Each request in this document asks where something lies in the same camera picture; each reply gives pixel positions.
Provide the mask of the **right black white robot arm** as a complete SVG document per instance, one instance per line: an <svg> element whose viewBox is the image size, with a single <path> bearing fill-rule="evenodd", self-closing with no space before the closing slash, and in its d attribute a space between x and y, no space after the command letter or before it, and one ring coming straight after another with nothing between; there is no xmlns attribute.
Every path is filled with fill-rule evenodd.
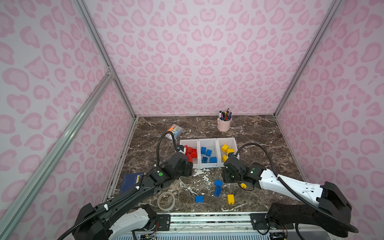
<svg viewBox="0 0 384 240"><path fill-rule="evenodd" d="M299 205L271 205L266 220L275 228L289 224L314 225L340 238L359 232L351 224L352 205L333 183L298 181L275 174L258 163L248 167L234 156L225 161L222 177L225 183L237 183L246 191L263 189L300 201Z"/></svg>

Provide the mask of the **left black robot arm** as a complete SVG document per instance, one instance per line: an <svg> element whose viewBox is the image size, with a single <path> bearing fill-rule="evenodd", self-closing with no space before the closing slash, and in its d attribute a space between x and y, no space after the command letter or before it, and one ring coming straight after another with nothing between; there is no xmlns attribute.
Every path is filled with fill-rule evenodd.
<svg viewBox="0 0 384 240"><path fill-rule="evenodd" d="M165 163L152 168L142 175L139 182L118 197L95 207L87 204L81 208L76 222L65 234L63 240L72 234L76 240L107 240L112 234L112 226L129 210L142 201L156 195L180 177L190 177L193 162L182 152L176 152Z"/></svg>

